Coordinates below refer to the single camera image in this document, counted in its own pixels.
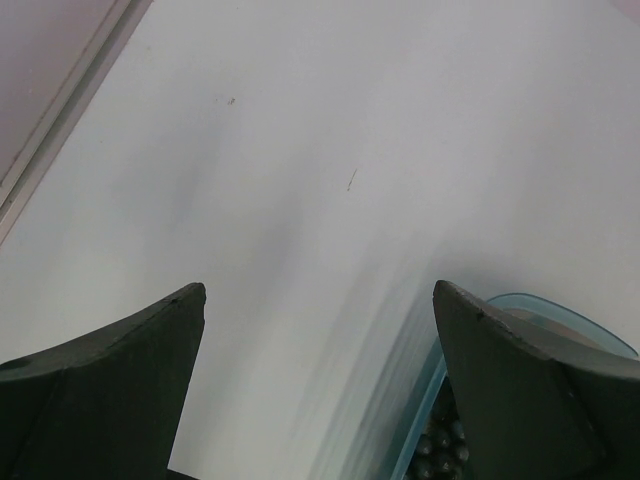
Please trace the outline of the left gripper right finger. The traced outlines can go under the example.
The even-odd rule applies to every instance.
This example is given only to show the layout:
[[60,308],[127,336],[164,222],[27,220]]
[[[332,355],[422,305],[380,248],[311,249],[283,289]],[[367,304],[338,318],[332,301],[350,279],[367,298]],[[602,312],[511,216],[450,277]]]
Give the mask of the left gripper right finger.
[[639,361],[436,282],[433,308],[477,479],[636,479]]

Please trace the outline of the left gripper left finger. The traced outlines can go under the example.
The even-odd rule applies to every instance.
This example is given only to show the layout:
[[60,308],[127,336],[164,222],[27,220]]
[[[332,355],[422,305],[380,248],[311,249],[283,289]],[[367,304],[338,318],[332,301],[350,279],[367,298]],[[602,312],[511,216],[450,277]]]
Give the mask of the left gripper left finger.
[[1,366],[4,479],[180,479],[170,469],[201,343],[191,283],[88,334]]

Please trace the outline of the dark grape bunch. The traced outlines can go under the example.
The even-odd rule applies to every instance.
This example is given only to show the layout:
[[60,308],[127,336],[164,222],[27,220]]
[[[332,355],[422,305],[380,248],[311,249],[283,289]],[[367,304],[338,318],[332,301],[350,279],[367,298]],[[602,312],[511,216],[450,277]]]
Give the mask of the dark grape bunch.
[[459,419],[430,420],[420,435],[403,478],[407,480],[464,478],[469,449]]

